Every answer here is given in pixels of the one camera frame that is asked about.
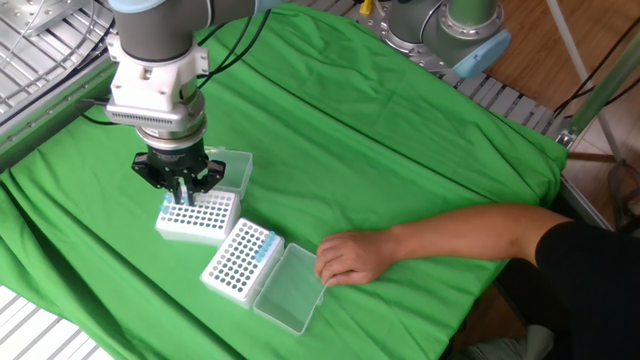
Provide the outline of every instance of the black sleeve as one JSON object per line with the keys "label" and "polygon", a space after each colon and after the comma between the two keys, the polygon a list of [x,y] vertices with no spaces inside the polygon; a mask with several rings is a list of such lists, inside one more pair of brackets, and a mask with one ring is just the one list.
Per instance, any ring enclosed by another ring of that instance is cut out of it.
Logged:
{"label": "black sleeve", "polygon": [[536,262],[571,311],[573,359],[640,359],[640,239],[563,223]]}

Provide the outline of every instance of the wooden floor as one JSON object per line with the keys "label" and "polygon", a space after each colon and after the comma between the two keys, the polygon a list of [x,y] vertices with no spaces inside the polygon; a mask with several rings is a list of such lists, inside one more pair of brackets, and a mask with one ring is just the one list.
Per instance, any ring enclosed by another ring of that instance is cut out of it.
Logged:
{"label": "wooden floor", "polygon": [[[555,26],[546,1],[501,0],[505,26],[513,36],[506,54],[488,74],[554,109],[580,84],[577,72]],[[591,71],[618,37],[640,16],[637,0],[560,0],[578,50]],[[613,61],[595,77],[598,83]],[[640,70],[628,82],[640,76]],[[579,102],[567,109],[571,114]],[[623,157],[640,169],[640,86],[604,110]],[[613,167],[611,151],[602,128],[595,122],[571,149],[565,176],[573,182],[603,217],[613,223],[613,205],[607,175]],[[639,187],[626,181],[624,189]],[[466,329],[454,339],[454,350],[492,337],[522,336],[525,328],[492,286],[481,297],[478,309],[470,314]]]}

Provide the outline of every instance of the finger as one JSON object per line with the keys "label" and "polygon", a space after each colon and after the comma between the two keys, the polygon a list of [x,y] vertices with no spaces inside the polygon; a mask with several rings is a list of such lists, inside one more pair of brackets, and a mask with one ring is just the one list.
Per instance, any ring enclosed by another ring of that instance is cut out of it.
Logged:
{"label": "finger", "polygon": [[338,239],[338,238],[344,238],[344,237],[349,237],[351,234],[353,234],[353,231],[343,231],[343,232],[339,232],[339,233],[335,233],[335,234],[331,234],[329,236],[326,236],[324,238],[323,241],[326,240],[332,240],[332,239]]}
{"label": "finger", "polygon": [[313,270],[316,273],[317,277],[320,277],[322,274],[322,269],[327,265],[328,262],[337,259],[342,256],[343,251],[339,247],[333,247],[331,249],[325,250],[322,254],[318,255],[316,258],[316,263],[313,267]]}
{"label": "finger", "polygon": [[329,250],[330,248],[334,247],[335,245],[339,244],[340,242],[341,241],[339,239],[327,240],[325,238],[324,240],[322,240],[320,245],[318,245],[318,250],[316,250],[316,255],[317,256],[321,256],[323,252]]}
{"label": "finger", "polygon": [[368,273],[360,271],[347,271],[342,274],[334,275],[327,282],[327,286],[368,284],[371,282],[371,280],[371,276],[369,276]]}
{"label": "finger", "polygon": [[324,266],[322,273],[320,274],[320,281],[322,284],[326,284],[334,275],[342,274],[349,270],[354,270],[353,263],[347,261],[346,257],[340,256],[339,258],[328,262]]}

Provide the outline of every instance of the clear plastic lid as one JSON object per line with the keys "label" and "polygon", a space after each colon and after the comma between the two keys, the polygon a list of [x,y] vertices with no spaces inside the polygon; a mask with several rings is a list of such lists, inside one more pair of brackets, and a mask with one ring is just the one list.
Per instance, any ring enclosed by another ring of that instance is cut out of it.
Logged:
{"label": "clear plastic lid", "polygon": [[296,244],[287,246],[253,309],[300,335],[313,310],[322,302],[325,286],[313,271],[316,256]]}
{"label": "clear plastic lid", "polygon": [[212,147],[207,147],[206,153],[210,160],[223,161],[226,164],[224,178],[214,190],[229,191],[238,194],[240,199],[244,198],[253,171],[253,154]]}

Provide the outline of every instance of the green cloth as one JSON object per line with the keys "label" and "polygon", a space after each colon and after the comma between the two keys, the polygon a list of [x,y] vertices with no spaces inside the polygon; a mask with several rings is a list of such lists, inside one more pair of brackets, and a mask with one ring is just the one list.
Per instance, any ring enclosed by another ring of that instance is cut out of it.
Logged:
{"label": "green cloth", "polygon": [[[243,25],[208,42],[212,63]],[[242,216],[312,252],[338,231],[467,205],[547,205],[566,159],[356,23],[295,5],[204,94],[205,144],[254,154]],[[396,264],[327,290],[297,337],[200,282],[215,248],[160,237],[163,192],[130,169],[140,151],[131,127],[80,119],[0,177],[0,283],[116,359],[435,359],[502,266]]]}

